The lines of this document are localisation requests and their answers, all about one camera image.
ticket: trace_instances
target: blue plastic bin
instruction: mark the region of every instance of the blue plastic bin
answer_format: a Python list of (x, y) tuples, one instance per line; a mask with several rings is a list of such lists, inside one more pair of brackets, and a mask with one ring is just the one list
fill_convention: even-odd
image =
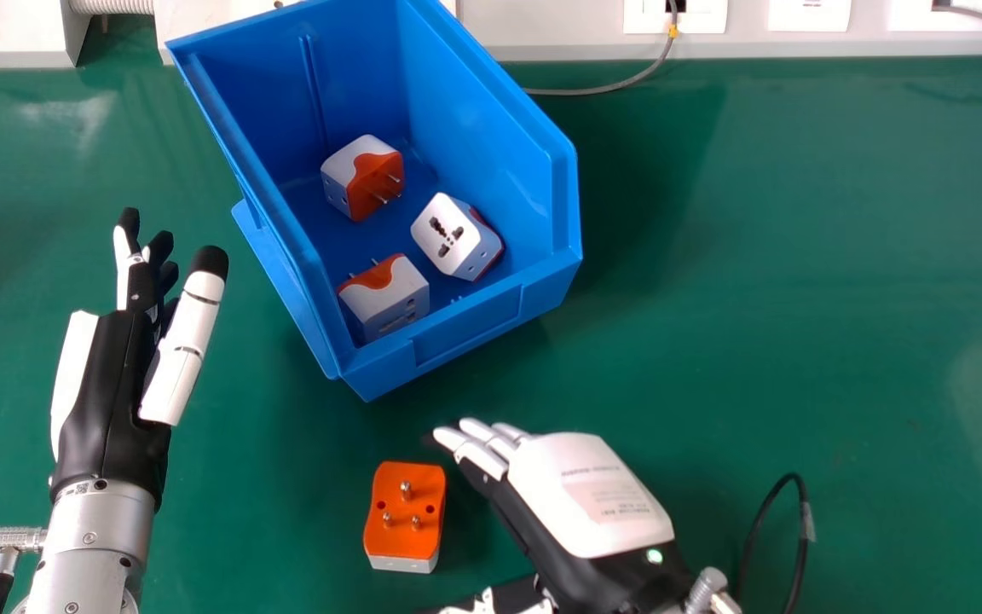
[[(328, 378), (367, 401), (563, 302), (581, 263), (573, 145), (437, 0), (310, 0), (169, 43), (245, 199), (234, 218)], [(371, 133), (406, 189), (352, 223), (320, 166)], [(477, 283), (441, 275), (412, 221), (436, 191), (505, 244)], [(359, 346), (336, 287), (406, 253), (431, 312)]]

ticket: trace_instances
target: white adapter body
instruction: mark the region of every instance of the white adapter body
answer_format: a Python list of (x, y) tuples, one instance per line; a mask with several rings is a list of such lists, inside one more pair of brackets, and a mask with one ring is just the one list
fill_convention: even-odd
[(360, 341), (370, 343), (430, 312), (430, 284), (402, 253), (347, 280), (338, 290), (360, 325)]
[(328, 205), (361, 222), (404, 191), (404, 157), (374, 135), (359, 136), (324, 160), (321, 180)]
[(419, 249), (445, 275), (474, 282), (502, 255), (502, 239), (475, 207), (437, 192), (412, 224)]

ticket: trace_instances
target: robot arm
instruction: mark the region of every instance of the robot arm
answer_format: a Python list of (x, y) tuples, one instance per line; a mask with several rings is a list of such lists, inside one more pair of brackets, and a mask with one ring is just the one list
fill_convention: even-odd
[[(117, 309), (75, 311), (51, 401), (51, 518), (39, 529), (0, 529), (0, 611), (17, 555), (40, 554), (26, 614), (137, 611), (153, 514), (165, 490), (171, 427), (199, 376), (225, 290), (228, 259), (196, 252), (178, 300), (172, 234), (139, 245), (139, 212), (113, 230)], [(4, 536), (30, 536), (4, 540)]]
[(433, 437), (535, 568), (441, 614), (739, 613), (721, 572), (690, 572), (669, 514), (600, 437), (475, 419)]

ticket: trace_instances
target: green table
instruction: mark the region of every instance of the green table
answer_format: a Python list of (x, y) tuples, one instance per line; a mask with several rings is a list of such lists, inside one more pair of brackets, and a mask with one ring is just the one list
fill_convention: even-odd
[[(215, 242), (233, 261), (147, 614), (402, 613), (521, 575), (459, 479), (436, 574), (361, 551), (374, 467), (448, 462), (419, 439), (463, 415), (604, 435), (697, 566), (731, 569), (772, 481), (802, 471), (819, 536), (802, 611), (982, 611), (982, 59), (677, 63), (542, 101), (581, 157), (569, 299), (363, 404), (322, 376), (235, 228), (234, 179), (143, 23), (92, 32), (77, 71), (0, 73), (0, 524), (47, 520), (66, 319), (113, 307), (110, 224), (139, 206), (181, 259)], [(779, 610), (796, 531), (787, 494), (749, 613)]]

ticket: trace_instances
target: blue storage container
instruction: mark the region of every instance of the blue storage container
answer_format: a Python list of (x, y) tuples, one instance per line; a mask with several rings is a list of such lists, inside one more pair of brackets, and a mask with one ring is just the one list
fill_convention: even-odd
[[(437, 0), (310, 0), (169, 49), (245, 194), (234, 218), (328, 378), (369, 401), (563, 302), (581, 263), (573, 145)], [(355, 224), (320, 166), (365, 133), (402, 152), (406, 189)], [(477, 283), (409, 234), (439, 190), (503, 238)], [(431, 312), (356, 345), (336, 287), (397, 252)]]

